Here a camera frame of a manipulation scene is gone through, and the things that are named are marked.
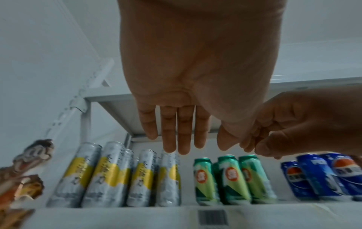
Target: pepsi can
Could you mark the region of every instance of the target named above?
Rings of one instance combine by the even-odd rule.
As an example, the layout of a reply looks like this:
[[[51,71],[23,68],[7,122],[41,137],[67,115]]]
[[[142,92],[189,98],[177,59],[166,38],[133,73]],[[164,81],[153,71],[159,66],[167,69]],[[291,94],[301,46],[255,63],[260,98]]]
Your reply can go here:
[[[348,192],[326,160],[317,154],[297,157],[298,164],[314,192],[322,200],[343,200]]]
[[[296,198],[300,200],[318,199],[297,161],[283,162],[281,163],[281,169]]]
[[[354,200],[362,201],[362,169],[355,161],[346,155],[328,153],[320,155],[325,159],[341,183],[353,196]]]

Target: soda can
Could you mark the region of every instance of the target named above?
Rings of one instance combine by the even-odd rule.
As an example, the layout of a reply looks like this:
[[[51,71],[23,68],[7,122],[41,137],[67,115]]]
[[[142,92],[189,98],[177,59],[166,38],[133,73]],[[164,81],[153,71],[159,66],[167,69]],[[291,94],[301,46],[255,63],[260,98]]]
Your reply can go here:
[[[180,205],[180,173],[179,155],[173,153],[162,153],[160,170],[158,172],[157,198],[156,204],[161,207],[171,207]]]
[[[280,167],[296,198],[300,200],[318,199],[317,194],[313,191],[297,161],[283,162]]]
[[[353,199],[362,201],[361,167],[351,157],[339,153],[321,154],[320,157],[326,160]]]
[[[275,195],[259,158],[256,155],[239,157],[239,165],[248,184],[253,202],[270,204],[275,203]]]
[[[216,181],[216,184],[218,187],[220,202],[223,205],[230,205],[230,203],[228,203],[226,201],[225,192],[224,192],[224,189],[222,188],[222,181],[221,181],[221,175],[220,175],[220,169],[219,169],[218,162],[215,162],[212,164],[212,172],[214,173],[215,181]]]
[[[134,153],[130,149],[125,149],[122,158],[118,162],[119,173],[117,178],[115,201],[110,207],[122,207],[125,203],[129,189],[130,178],[132,176],[131,169],[133,166]]]
[[[82,207],[110,207],[116,199],[119,202],[116,196],[118,162],[124,150],[125,147],[120,142],[107,142],[83,197]]]
[[[102,146],[81,144],[47,207],[79,207],[101,154]]]
[[[252,197],[235,156],[219,157],[218,162],[226,201],[232,205],[250,204]]]
[[[314,192],[322,200],[345,200],[348,191],[337,175],[328,166],[326,160],[317,154],[297,156],[303,174],[311,184]]]
[[[132,176],[127,206],[147,207],[149,205],[155,163],[156,153],[150,149],[142,150],[140,161]]]
[[[155,172],[153,173],[153,182],[152,182],[152,190],[150,197],[150,206],[155,206],[156,204],[156,196],[157,196],[157,184],[158,184],[158,172],[161,165],[162,154],[156,153],[156,163],[155,163]]]
[[[195,159],[193,164],[196,201],[202,206],[220,205],[218,187],[212,171],[210,158]]]

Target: barcode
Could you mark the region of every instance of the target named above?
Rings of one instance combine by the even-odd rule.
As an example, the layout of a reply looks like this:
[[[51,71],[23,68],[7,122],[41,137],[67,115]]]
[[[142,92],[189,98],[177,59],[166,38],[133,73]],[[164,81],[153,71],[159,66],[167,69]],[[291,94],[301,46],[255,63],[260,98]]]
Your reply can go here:
[[[224,210],[199,211],[199,224],[200,226],[229,225]]]

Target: red circular logo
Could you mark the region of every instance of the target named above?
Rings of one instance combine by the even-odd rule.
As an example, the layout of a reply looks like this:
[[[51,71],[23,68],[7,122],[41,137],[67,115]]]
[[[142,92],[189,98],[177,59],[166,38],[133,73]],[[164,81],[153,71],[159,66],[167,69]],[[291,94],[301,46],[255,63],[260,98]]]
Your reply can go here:
[[[207,174],[204,170],[200,169],[196,172],[196,181],[203,184],[207,181]]]
[[[241,170],[242,170],[242,174],[244,175],[245,181],[249,182],[252,179],[252,175],[251,175],[250,171],[247,169],[244,169],[244,168]]]
[[[239,174],[233,167],[229,167],[225,170],[226,178],[230,181],[237,181],[239,178]]]

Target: white shelf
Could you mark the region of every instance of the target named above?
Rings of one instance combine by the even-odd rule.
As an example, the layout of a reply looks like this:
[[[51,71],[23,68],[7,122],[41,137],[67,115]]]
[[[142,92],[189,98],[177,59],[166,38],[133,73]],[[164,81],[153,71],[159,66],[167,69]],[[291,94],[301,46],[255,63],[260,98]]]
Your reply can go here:
[[[198,210],[225,209],[231,229],[357,229],[362,224],[361,207],[361,203],[345,202],[221,207],[38,209],[25,222],[23,228],[197,229]]]
[[[271,98],[283,91],[360,83],[362,83],[362,68],[334,70],[333,73],[331,71],[324,71],[322,73],[312,72],[294,75],[293,77],[276,75],[270,81],[270,89],[267,98]],[[133,142],[148,141],[144,135],[144,131],[139,121],[136,103],[131,94],[119,93],[118,88],[112,87],[94,88],[87,90],[84,98],[90,102],[98,102],[103,106],[103,108],[132,136]],[[161,120],[158,107],[156,108],[156,121],[157,126],[160,127]],[[220,120],[213,117],[209,138],[216,137],[220,125]]]

